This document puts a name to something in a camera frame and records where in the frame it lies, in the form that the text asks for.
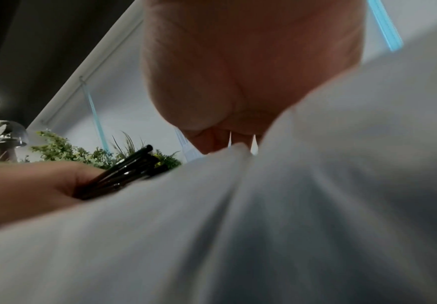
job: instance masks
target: white cloth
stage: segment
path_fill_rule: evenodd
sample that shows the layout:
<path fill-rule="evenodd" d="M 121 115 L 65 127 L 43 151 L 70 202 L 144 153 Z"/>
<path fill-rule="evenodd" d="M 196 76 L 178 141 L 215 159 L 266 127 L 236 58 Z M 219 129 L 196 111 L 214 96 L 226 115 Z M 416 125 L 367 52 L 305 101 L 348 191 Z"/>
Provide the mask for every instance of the white cloth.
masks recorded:
<path fill-rule="evenodd" d="M 0 231 L 0 303 L 437 303 L 437 32 L 243 146 Z"/>

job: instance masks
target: palm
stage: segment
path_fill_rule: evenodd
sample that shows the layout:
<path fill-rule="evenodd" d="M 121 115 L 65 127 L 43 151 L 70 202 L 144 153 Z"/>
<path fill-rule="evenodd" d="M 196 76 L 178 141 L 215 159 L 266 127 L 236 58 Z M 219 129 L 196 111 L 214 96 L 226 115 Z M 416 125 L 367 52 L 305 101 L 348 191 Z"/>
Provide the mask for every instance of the palm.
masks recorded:
<path fill-rule="evenodd" d="M 362 54 L 362 0 L 145 6 L 150 95 L 202 153 L 226 147 L 230 133 L 233 142 L 251 143 L 285 108 Z"/>

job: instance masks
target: blue light strip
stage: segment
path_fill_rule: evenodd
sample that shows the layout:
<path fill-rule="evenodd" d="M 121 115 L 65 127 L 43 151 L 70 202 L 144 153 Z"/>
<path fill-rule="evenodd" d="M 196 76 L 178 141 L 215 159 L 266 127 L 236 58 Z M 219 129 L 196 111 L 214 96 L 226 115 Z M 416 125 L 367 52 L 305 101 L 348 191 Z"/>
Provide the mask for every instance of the blue light strip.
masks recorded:
<path fill-rule="evenodd" d="M 390 19 L 387 10 L 385 9 L 381 0 L 368 0 L 368 6 L 370 7 L 378 26 L 382 31 L 383 37 L 388 44 L 388 48 L 395 52 L 400 50 L 404 46 L 404 42 L 400 37 L 394 23 Z"/>
<path fill-rule="evenodd" d="M 102 141 L 103 149 L 106 151 L 110 151 L 107 140 L 105 140 L 104 130 L 102 129 L 99 117 L 97 115 L 97 112 L 95 111 L 94 101 L 92 100 L 92 96 L 90 95 L 87 83 L 82 79 L 82 77 L 80 77 L 80 84 L 82 86 L 83 94 L 85 95 L 85 98 L 88 99 L 88 103 L 90 104 L 90 108 L 92 109 L 93 121 L 95 122 L 95 126 L 97 127 L 98 135 L 100 136 L 100 141 Z"/>

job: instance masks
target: human hand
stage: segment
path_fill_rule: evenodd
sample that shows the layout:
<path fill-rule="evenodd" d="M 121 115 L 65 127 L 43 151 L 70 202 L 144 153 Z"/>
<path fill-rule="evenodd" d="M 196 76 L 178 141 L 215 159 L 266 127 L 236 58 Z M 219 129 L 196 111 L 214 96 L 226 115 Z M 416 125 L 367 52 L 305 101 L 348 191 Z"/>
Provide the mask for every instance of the human hand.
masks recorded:
<path fill-rule="evenodd" d="M 363 0 L 146 0 L 142 67 L 161 115 L 202 152 L 252 143 L 362 56 Z"/>
<path fill-rule="evenodd" d="M 76 162 L 0 164 L 0 225 L 79 204 L 75 189 L 102 172 Z"/>

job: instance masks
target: white sleeve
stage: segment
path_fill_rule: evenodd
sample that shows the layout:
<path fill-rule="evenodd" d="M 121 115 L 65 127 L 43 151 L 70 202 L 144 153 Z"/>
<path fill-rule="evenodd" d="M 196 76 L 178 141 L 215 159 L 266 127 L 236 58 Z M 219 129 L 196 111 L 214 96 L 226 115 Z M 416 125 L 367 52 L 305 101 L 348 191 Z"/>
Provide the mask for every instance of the white sleeve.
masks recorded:
<path fill-rule="evenodd" d="M 0 303 L 437 303 L 437 32 L 233 147 L 0 231 Z"/>

